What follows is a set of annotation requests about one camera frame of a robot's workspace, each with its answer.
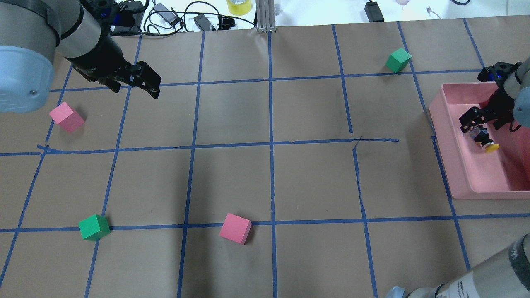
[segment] pink cube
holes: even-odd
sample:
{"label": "pink cube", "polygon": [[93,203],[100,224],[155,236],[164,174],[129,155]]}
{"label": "pink cube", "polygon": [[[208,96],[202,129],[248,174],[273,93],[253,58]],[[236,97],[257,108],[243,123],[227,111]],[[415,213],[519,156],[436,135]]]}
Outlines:
{"label": "pink cube", "polygon": [[249,235],[251,226],[252,222],[249,220],[228,213],[219,236],[245,245],[246,237]]}
{"label": "pink cube", "polygon": [[81,118],[79,113],[72,109],[66,102],[58,105],[51,112],[49,112],[49,114],[55,123],[69,133],[73,132],[83,123],[85,123],[85,120]]}

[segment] yellow object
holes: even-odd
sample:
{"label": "yellow object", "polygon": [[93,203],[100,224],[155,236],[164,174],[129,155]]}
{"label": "yellow object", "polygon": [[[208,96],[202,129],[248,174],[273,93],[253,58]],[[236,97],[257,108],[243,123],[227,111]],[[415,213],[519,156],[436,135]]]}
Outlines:
{"label": "yellow object", "polygon": [[228,10],[233,15],[248,14],[252,9],[252,2],[250,0],[226,0]]}
{"label": "yellow object", "polygon": [[491,145],[486,146],[486,148],[484,148],[484,149],[486,150],[486,153],[491,153],[491,152],[497,150],[499,147],[500,147],[499,144],[491,144]]}

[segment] yellow tape roll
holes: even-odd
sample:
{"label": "yellow tape roll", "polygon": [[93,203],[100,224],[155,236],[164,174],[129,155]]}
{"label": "yellow tape roll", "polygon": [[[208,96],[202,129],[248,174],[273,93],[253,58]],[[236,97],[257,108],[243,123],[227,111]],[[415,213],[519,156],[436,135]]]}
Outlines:
{"label": "yellow tape roll", "polygon": [[250,0],[226,0],[226,4],[228,4],[228,10],[233,15],[248,14],[252,8]]}

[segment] black cable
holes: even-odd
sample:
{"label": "black cable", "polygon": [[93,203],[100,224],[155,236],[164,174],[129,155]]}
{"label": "black cable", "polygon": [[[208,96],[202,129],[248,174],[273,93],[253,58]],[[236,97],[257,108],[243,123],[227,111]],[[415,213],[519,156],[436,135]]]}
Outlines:
{"label": "black cable", "polygon": [[[188,7],[186,7],[186,9],[189,8],[190,5],[194,4],[194,3],[204,3],[204,4],[207,4],[211,7],[213,7],[217,13],[208,13],[208,12],[204,12],[204,13],[201,13],[201,12],[188,12],[188,11],[184,11],[184,12],[177,12],[175,11],[173,8],[171,8],[171,10],[167,10],[167,11],[153,11],[153,9],[151,9],[151,11],[149,12],[149,14],[147,15],[145,21],[144,21],[144,24],[143,24],[143,30],[140,30],[139,32],[116,32],[116,33],[112,33],[111,36],[133,36],[133,35],[146,35],[146,36],[159,36],[159,37],[162,37],[162,36],[170,36],[170,35],[173,35],[179,31],[181,31],[182,29],[186,30],[186,32],[189,32],[188,29],[186,28],[186,15],[187,14],[208,14],[208,15],[217,15],[217,16],[227,16],[227,15],[222,15],[219,13],[219,10],[217,10],[217,8],[215,8],[215,6],[207,3],[207,2],[203,2],[203,1],[194,1],[192,3],[190,3],[188,5]],[[161,25],[158,25],[158,24],[154,24],[152,21],[151,21],[151,16],[154,15],[154,14],[160,14],[160,13],[163,13],[163,12],[171,12],[171,13],[174,13],[177,18],[178,18],[178,23],[180,24],[180,27],[178,29],[176,29],[176,24],[173,26],[173,27],[164,27],[164,26],[161,26]],[[244,22],[247,22],[249,24],[251,24],[253,27],[255,27],[256,25],[249,21],[249,20],[246,20],[246,19],[243,19],[241,17],[237,17],[237,16],[228,16],[228,17],[232,17],[234,19],[237,19],[237,20],[241,20],[241,21],[244,21]],[[151,33],[149,32],[149,26],[154,26],[154,28],[157,29],[158,33]],[[168,32],[168,33],[160,33],[160,31],[158,30],[158,28],[163,28],[163,29],[175,29],[174,31],[172,32]]]}
{"label": "black cable", "polygon": [[518,129],[521,128],[521,124],[519,124],[519,125],[514,129],[514,121],[515,121],[515,119],[513,119],[513,120],[511,121],[511,123],[510,123],[510,132],[511,132],[511,133],[514,133],[514,132],[516,132]]}
{"label": "black cable", "polygon": [[467,3],[469,3],[471,0],[467,0],[467,2],[465,3],[462,3],[462,2],[458,2],[456,0],[451,0],[451,2],[453,2],[454,4],[458,4],[458,5],[466,5]]}
{"label": "black cable", "polygon": [[188,12],[188,8],[190,8],[191,5],[197,4],[197,3],[202,3],[202,4],[206,4],[206,5],[209,5],[209,6],[213,7],[215,9],[215,11],[217,12],[217,15],[220,15],[219,10],[215,6],[211,5],[210,3],[204,2],[204,1],[193,1],[190,4],[188,4],[188,6],[186,6],[186,9],[184,10],[184,16],[183,16],[184,23],[183,23],[183,25],[184,25],[184,30],[186,30],[186,32],[189,32],[188,31],[188,27],[186,26],[186,14]]}
{"label": "black cable", "polygon": [[142,10],[142,11],[140,11],[140,12],[144,12],[144,11],[147,10],[147,8],[149,7],[150,1],[151,1],[151,0],[145,0],[144,10]]}
{"label": "black cable", "polygon": [[188,11],[188,8],[190,8],[191,5],[195,4],[195,3],[203,3],[203,4],[207,4],[207,5],[210,5],[211,7],[213,7],[215,9],[215,12],[217,12],[217,14],[221,14],[219,12],[219,10],[217,10],[217,8],[215,8],[215,6],[211,5],[210,3],[208,2],[204,2],[204,1],[193,1],[192,3],[188,4],[188,6],[186,6],[186,9],[184,10],[184,13],[186,13]]}
{"label": "black cable", "polygon": [[245,20],[241,17],[237,17],[237,16],[230,16],[230,15],[223,15],[223,14],[217,14],[217,13],[210,13],[210,12],[195,12],[195,11],[188,11],[188,12],[180,12],[180,11],[155,11],[155,12],[150,12],[147,17],[146,17],[146,20],[148,18],[150,18],[152,15],[154,14],[159,14],[159,13],[162,13],[162,12],[172,12],[172,13],[182,13],[183,15],[182,16],[177,16],[179,19],[181,20],[185,20],[186,19],[186,15],[187,14],[208,14],[208,15],[220,15],[220,16],[228,16],[228,17],[233,17],[234,19],[238,19],[238,20],[241,20],[241,21],[245,21],[249,24],[251,24],[252,26],[254,26],[254,23],[252,23],[251,21],[249,20]]}
{"label": "black cable", "polygon": [[147,31],[148,31],[148,32],[151,32],[151,31],[149,30],[149,26],[153,26],[153,27],[156,29],[156,32],[157,32],[157,33],[160,33],[160,30],[159,30],[159,29],[156,27],[156,25],[154,25],[154,24],[149,24],[149,25],[147,25]]}

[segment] blue tape grid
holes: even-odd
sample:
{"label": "blue tape grid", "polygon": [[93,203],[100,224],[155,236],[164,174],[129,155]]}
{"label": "blue tape grid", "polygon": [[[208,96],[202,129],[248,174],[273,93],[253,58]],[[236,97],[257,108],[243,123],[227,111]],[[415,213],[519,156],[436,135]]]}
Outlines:
{"label": "blue tape grid", "polygon": [[[468,23],[466,19],[463,19],[464,25],[466,27],[467,33],[470,37],[471,43],[473,44],[473,48],[475,49],[475,52],[477,54],[477,57],[481,63],[482,66],[484,66],[482,57],[480,55],[480,52],[476,46],[476,43],[473,39],[473,36],[471,34],[471,31],[469,29]],[[408,51],[407,43],[401,28],[401,24],[397,22],[397,27],[400,32],[403,46],[405,50]],[[387,75],[395,75],[394,73],[372,73],[372,74],[344,74],[343,67],[342,67],[342,59],[340,54],[340,47],[339,47],[339,40],[337,38],[337,33],[335,30],[335,26],[332,25],[332,31],[333,31],[333,37],[335,42],[335,47],[337,50],[337,56],[339,61],[339,68],[340,68],[340,75],[330,75],[330,76],[306,76],[306,77],[279,77],[279,78],[273,78],[272,77],[272,50],[271,50],[271,34],[268,33],[268,55],[269,55],[269,77],[263,78],[263,79],[256,79],[256,80],[232,80],[232,81],[210,81],[210,82],[202,82],[201,81],[201,71],[202,71],[202,58],[204,55],[204,40],[205,35],[203,33],[202,35],[202,41],[201,41],[201,55],[200,55],[200,62],[199,62],[199,76],[198,76],[198,82],[192,82],[192,83],[169,83],[169,84],[161,84],[161,86],[176,86],[176,85],[196,85],[197,86],[197,98],[196,98],[196,110],[195,110],[195,122],[193,127],[193,141],[191,146],[179,146],[179,147],[137,147],[137,148],[119,148],[120,140],[121,140],[121,132],[123,129],[123,123],[125,121],[125,116],[127,113],[127,107],[128,107],[128,101],[130,97],[130,92],[132,87],[128,87],[127,90],[127,97],[125,101],[125,105],[123,108],[123,114],[122,119],[120,123],[120,129],[118,133],[118,139],[116,142],[116,148],[114,149],[108,149],[108,150],[95,150],[95,151],[60,151],[55,150],[52,148],[49,148],[48,146],[38,146],[39,149],[42,150],[42,152],[14,152],[14,153],[0,153],[0,156],[13,156],[13,155],[40,155],[40,161],[37,166],[35,175],[33,177],[33,180],[30,185],[30,189],[28,191],[28,195],[26,197],[26,200],[24,202],[24,207],[22,209],[21,216],[19,218],[19,222],[17,225],[17,228],[15,229],[0,229],[0,233],[14,233],[13,240],[4,264],[4,267],[2,269],[2,275],[0,276],[0,286],[2,285],[2,282],[4,280],[9,261],[13,252],[13,248],[15,246],[17,237],[20,233],[24,232],[50,232],[50,231],[78,231],[78,227],[41,227],[41,228],[21,228],[22,222],[24,219],[25,211],[27,209],[27,206],[29,204],[29,200],[31,198],[31,193],[35,184],[35,181],[37,179],[37,176],[39,174],[40,168],[43,164],[43,161],[45,159],[45,156],[48,154],[92,154],[92,153],[114,153],[114,159],[112,162],[112,168],[109,174],[109,182],[107,186],[107,191],[105,193],[105,199],[103,202],[102,207],[102,214],[105,214],[105,210],[107,207],[108,197],[110,193],[110,188],[112,184],[112,177],[114,172],[114,167],[116,165],[116,161],[118,158],[118,153],[122,151],[144,151],[144,150],[174,150],[174,149],[191,149],[191,157],[190,157],[190,171],[189,171],[189,179],[188,179],[188,193],[187,193],[187,203],[186,203],[186,209],[185,209],[185,220],[184,224],[167,224],[167,225],[138,225],[138,226],[112,226],[112,230],[144,230],[144,229],[183,229],[183,239],[182,239],[182,247],[181,247],[181,263],[179,268],[179,281],[178,281],[178,297],[181,297],[181,290],[182,290],[182,277],[183,277],[183,269],[184,269],[184,260],[185,260],[185,252],[186,252],[186,235],[187,235],[187,229],[193,229],[193,228],[205,228],[205,227],[220,227],[222,226],[222,223],[205,223],[205,224],[189,224],[188,218],[189,218],[189,203],[190,203],[190,194],[191,194],[191,186],[192,186],[192,174],[193,174],[193,160],[195,155],[195,148],[217,148],[217,147],[237,147],[237,146],[270,146],[270,162],[271,162],[271,220],[270,221],[261,221],[261,222],[253,222],[253,225],[270,225],[272,230],[272,273],[273,273],[273,295],[274,297],[278,296],[278,286],[277,286],[277,272],[276,272],[276,225],[292,225],[292,224],[333,224],[333,223],[363,223],[365,227],[365,240],[366,240],[366,248],[367,248],[367,254],[368,254],[368,262],[369,262],[369,269],[370,269],[370,277],[372,280],[372,288],[374,292],[374,296],[378,297],[377,293],[377,286],[376,286],[376,277],[374,272],[374,266],[373,266],[373,258],[372,258],[372,251],[370,247],[370,238],[369,238],[369,230],[368,230],[368,223],[374,223],[374,222],[405,222],[405,221],[439,221],[439,220],[453,220],[455,223],[455,228],[458,234],[458,239],[461,245],[462,254],[464,257],[465,265],[467,269],[470,268],[469,259],[467,257],[464,240],[462,237],[462,233],[460,230],[460,224],[458,220],[473,220],[473,219],[482,219],[482,218],[521,218],[521,217],[530,217],[530,213],[517,213],[517,214],[479,214],[479,215],[457,215],[455,212],[455,208],[453,206],[452,197],[449,191],[449,186],[447,183],[447,178],[445,175],[445,171],[443,168],[443,164],[441,162],[441,157],[439,154],[439,150],[436,144],[436,136],[432,137],[432,143],[433,147],[435,149],[438,165],[440,167],[440,174],[442,176],[444,186],[447,193],[448,202],[451,209],[451,216],[420,216],[420,217],[384,217],[384,218],[368,218],[366,216],[366,210],[364,208],[363,199],[361,195],[361,187],[360,187],[360,178],[359,178],[359,162],[357,160],[357,152],[356,149],[353,149],[353,157],[354,157],[354,164],[355,164],[355,172],[356,172],[356,178],[357,178],[357,186],[359,191],[359,203],[361,206],[361,214],[362,218],[336,218],[336,219],[329,219],[329,220],[294,220],[294,221],[276,221],[275,218],[275,203],[274,203],[274,146],[275,145],[289,145],[289,144],[316,144],[316,143],[340,143],[340,142],[355,142],[355,141],[367,141],[367,142],[398,142],[397,139],[392,138],[380,138],[380,139],[362,139],[362,138],[350,138],[350,139],[324,139],[324,140],[310,140],[310,141],[274,141],[273,140],[273,127],[272,127],[272,83],[274,81],[291,81],[291,80],[317,80],[317,79],[324,79],[324,78],[341,78],[342,81],[342,88],[343,88],[343,95],[344,95],[344,103],[347,111],[347,121],[348,121],[348,127],[350,129],[350,132],[352,132],[351,127],[351,119],[350,119],[350,113],[349,113],[349,106],[348,106],[348,97],[346,93],[346,83],[345,83],[345,77],[362,77],[362,76],[387,76]],[[139,38],[138,40],[138,46],[136,51],[136,57],[135,62],[138,59],[138,54],[140,50],[142,39]],[[465,72],[478,72],[480,69],[464,69],[464,70],[446,70],[446,71],[422,71],[422,72],[416,72],[413,67],[413,62],[410,62],[411,71],[410,72],[401,72],[397,75],[412,75],[414,78],[414,83],[416,85],[418,96],[420,99],[420,103],[424,109],[425,112],[427,112],[425,102],[423,101],[423,97],[421,94],[421,90],[419,88],[419,83],[417,80],[417,74],[434,74],[434,73],[465,73]],[[51,90],[51,92],[60,92],[59,100],[57,102],[57,105],[59,105],[62,102],[62,98],[64,96],[65,92],[72,92],[72,91],[88,91],[88,90],[103,90],[106,89],[106,87],[91,87],[91,88],[75,88],[75,89],[67,89],[66,85],[68,83],[70,74],[72,72],[72,67],[70,66],[70,69],[68,70],[67,76],[65,78],[64,85],[61,89]],[[240,83],[240,82],[260,82],[260,81],[268,81],[269,82],[269,126],[270,126],[270,142],[262,142],[262,143],[238,143],[238,144],[212,144],[212,145],[196,145],[196,133],[197,133],[197,118],[198,118],[198,108],[199,108],[199,95],[200,95],[200,86],[202,84],[230,84],[230,83]],[[53,121],[50,123],[50,128],[48,130],[47,136],[46,136],[46,142],[49,140],[51,135],[51,130],[53,128]],[[85,297],[88,297],[90,292],[90,284],[92,280],[95,260],[97,258],[98,254],[98,247],[99,242],[97,241],[94,246],[94,253],[93,258],[91,262],[91,268],[89,272],[89,277],[87,280],[86,290],[85,290]]]}
{"label": "blue tape grid", "polygon": [[274,131],[272,130],[272,36],[267,33],[267,51],[269,57],[269,139],[270,139],[270,220],[272,237],[272,296],[278,298],[278,274],[276,263],[276,206],[274,202]]}
{"label": "blue tape grid", "polygon": [[195,144],[197,141],[197,123],[199,117],[199,98],[200,98],[200,86],[201,86],[201,76],[202,76],[202,59],[204,56],[204,39],[205,32],[202,32],[201,46],[200,46],[200,58],[199,58],[199,75],[197,78],[197,98],[195,101],[195,119],[193,122],[193,139],[191,143],[191,157],[190,157],[190,171],[188,174],[188,192],[186,194],[186,208],[184,212],[184,227],[182,232],[182,247],[180,250],[180,267],[179,267],[179,280],[177,287],[177,297],[182,296],[182,280],[184,278],[184,260],[186,256],[186,241],[188,236],[188,220],[190,216],[190,199],[191,199],[191,185],[193,178],[193,162],[195,160]]}

